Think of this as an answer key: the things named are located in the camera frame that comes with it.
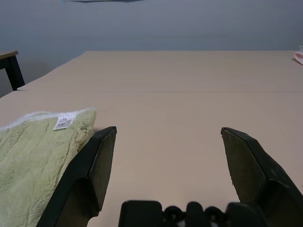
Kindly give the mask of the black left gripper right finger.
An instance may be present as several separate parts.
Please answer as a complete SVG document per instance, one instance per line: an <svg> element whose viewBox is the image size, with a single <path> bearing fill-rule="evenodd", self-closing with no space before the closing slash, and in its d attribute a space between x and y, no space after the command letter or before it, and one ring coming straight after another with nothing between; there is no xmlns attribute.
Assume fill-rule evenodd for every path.
<svg viewBox="0 0 303 227"><path fill-rule="evenodd" d="M303 195L285 170L248 134L222 128L221 135L240 202L257 204L271 227L301 227Z"/></svg>

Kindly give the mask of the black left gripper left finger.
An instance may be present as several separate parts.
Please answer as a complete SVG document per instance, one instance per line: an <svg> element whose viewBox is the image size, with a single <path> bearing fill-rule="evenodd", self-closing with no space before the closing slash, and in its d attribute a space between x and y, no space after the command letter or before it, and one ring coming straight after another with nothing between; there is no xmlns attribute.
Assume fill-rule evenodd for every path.
<svg viewBox="0 0 303 227"><path fill-rule="evenodd" d="M110 179L116 127L90 138L64 171L39 227L85 227L102 210Z"/></svg>

